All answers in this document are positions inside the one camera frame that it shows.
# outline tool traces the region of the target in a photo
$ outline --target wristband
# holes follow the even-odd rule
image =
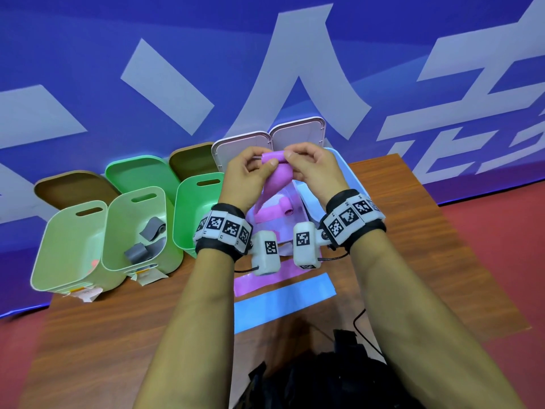
[[[228,254],[233,261],[248,254],[253,227],[244,213],[229,204],[215,204],[206,213],[193,235],[195,253],[212,248]]]
[[[326,214],[320,228],[328,235],[333,247],[344,247],[350,252],[352,244],[373,229],[386,232],[386,217],[371,199],[348,189],[335,195],[325,207]]]

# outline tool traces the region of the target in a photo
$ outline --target wire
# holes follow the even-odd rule
[[[354,321],[352,322],[352,324],[354,325],[354,328],[355,328],[356,331],[360,334],[360,336],[362,336],[362,337],[364,338],[364,340],[365,340],[366,342],[368,342],[368,343],[371,345],[371,347],[377,351],[377,353],[378,353],[379,355],[381,355],[382,357],[384,357],[384,355],[383,355],[383,354],[374,346],[374,344],[372,344],[372,343],[369,341],[369,339],[368,339],[367,337],[365,337],[361,331],[358,330],[358,327],[356,327],[356,320],[358,320],[358,318],[360,318],[361,316],[364,315],[365,310],[366,310],[366,309],[364,309],[361,313],[358,314],[358,316],[356,316],[356,318],[354,319]]]
[[[250,268],[249,270],[241,270],[241,271],[237,271],[235,270],[235,273],[249,273],[250,271],[255,271],[259,268],[259,266],[257,267],[254,267],[254,268]]]
[[[333,260],[340,260],[341,258],[344,258],[348,255],[348,253],[341,255],[340,257],[333,257],[333,258],[318,258],[318,261],[333,261]]]

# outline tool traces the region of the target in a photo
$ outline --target red carpet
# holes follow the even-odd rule
[[[545,385],[545,182],[443,207],[532,329],[485,345],[528,408]],[[47,311],[0,320],[0,409],[17,408]]]

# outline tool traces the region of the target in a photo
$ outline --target light green bin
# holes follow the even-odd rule
[[[166,232],[154,241],[166,236],[167,242],[161,252],[151,260],[131,264],[125,256],[125,251],[136,243],[144,245],[152,243],[145,240],[140,231],[154,216],[166,224]],[[102,253],[104,267],[126,275],[132,275],[148,266],[156,267],[164,274],[174,271],[180,266],[184,253],[176,247],[172,239],[173,219],[174,207],[158,186],[149,186],[118,196],[108,209]]]
[[[220,199],[223,173],[212,172],[185,179],[176,192],[174,208],[174,243],[193,258],[193,235],[212,205]]]
[[[42,237],[31,286],[38,291],[69,294],[81,288],[111,290],[125,275],[100,263],[108,206],[90,201],[70,206],[49,220]],[[93,261],[98,261],[93,269]]]

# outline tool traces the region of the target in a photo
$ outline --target person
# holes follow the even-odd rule
[[[248,212],[278,161],[250,147],[228,164],[220,203]],[[325,208],[348,189],[333,154],[290,145],[286,160]],[[426,408],[520,408],[517,393],[453,312],[411,270],[387,234],[374,229],[350,250],[380,349],[406,390]],[[233,366],[233,272],[228,254],[204,248],[146,373],[135,409],[219,409]]]

